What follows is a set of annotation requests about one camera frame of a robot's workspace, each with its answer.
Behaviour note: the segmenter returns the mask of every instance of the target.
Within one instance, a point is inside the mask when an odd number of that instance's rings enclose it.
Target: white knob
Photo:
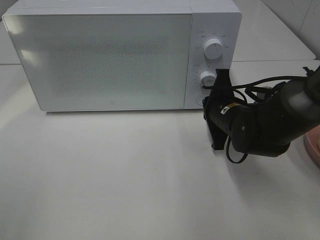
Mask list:
[[[204,71],[200,74],[200,82],[205,87],[211,87],[216,81],[217,75],[213,71]]]
[[[217,59],[222,55],[224,44],[219,38],[213,37],[203,44],[204,55],[208,59]]]

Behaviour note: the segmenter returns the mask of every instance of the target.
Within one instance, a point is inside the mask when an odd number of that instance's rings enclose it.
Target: pink object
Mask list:
[[[320,125],[308,131],[304,136],[304,146],[311,159],[320,167],[320,149],[318,140],[320,138]]]

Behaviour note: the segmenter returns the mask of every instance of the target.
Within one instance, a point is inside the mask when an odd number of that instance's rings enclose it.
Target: white wall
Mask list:
[[[11,7],[17,0],[0,0],[0,21],[1,16]]]
[[[320,0],[262,0],[320,59]]]

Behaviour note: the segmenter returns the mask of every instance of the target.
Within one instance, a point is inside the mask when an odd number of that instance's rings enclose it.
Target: cable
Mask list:
[[[204,89],[223,89],[223,88],[231,88],[231,89],[244,89],[244,88],[248,88],[248,87],[253,87],[255,85],[259,85],[259,84],[263,84],[263,83],[268,83],[268,82],[272,82],[272,81],[279,81],[279,80],[305,80],[308,77],[306,76],[274,76],[274,77],[268,77],[268,78],[264,78],[261,79],[259,81],[255,81],[252,83],[248,83],[248,84],[243,84],[243,85],[237,85],[237,86],[203,86]]]
[[[229,155],[229,148],[230,148],[230,143],[231,143],[231,137],[229,136],[228,137],[228,141],[226,143],[226,149],[225,149],[225,154],[226,154],[226,157],[228,158],[228,160],[233,163],[233,164],[240,164],[242,163],[244,160],[246,160],[246,158],[248,157],[248,154],[247,153],[244,153],[242,158],[239,160],[239,161],[233,161]]]
[[[243,97],[243,101],[245,102],[245,104],[248,104],[247,98],[246,98],[246,96],[245,96],[242,92],[240,92],[240,91],[237,90],[237,89],[233,89],[233,91],[236,92],[237,94],[240,94],[241,97]]]
[[[285,81],[282,81],[278,84],[276,84],[273,88],[267,88],[267,87],[260,87],[260,86],[250,86],[245,88],[245,93],[253,99],[256,103],[263,103],[267,101],[272,95],[274,95],[276,92],[278,92],[284,85],[286,84]],[[265,94],[263,99],[259,98],[258,95],[255,93],[262,93]]]

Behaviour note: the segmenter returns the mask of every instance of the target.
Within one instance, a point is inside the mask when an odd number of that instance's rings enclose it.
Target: microwave control panel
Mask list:
[[[202,108],[210,94],[216,69],[229,69],[236,47],[242,15],[240,12],[194,13],[192,15],[185,109]]]

